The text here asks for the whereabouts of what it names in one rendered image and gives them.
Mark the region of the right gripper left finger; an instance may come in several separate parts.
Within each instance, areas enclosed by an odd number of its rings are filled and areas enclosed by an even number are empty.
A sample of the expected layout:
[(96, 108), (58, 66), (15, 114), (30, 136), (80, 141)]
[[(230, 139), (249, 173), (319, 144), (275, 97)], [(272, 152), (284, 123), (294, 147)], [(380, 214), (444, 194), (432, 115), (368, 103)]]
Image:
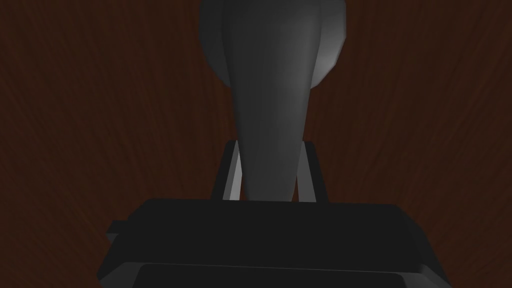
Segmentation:
[(223, 150), (210, 199), (239, 201), (241, 188), (242, 167), (239, 144), (236, 140), (229, 140)]

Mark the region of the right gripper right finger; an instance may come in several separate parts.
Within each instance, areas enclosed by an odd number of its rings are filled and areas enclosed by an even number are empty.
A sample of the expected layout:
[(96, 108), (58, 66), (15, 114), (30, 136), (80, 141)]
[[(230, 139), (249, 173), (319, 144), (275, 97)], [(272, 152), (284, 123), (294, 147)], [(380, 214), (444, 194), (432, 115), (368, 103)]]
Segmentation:
[(329, 202), (317, 151), (311, 141), (302, 142), (296, 180), (299, 202)]

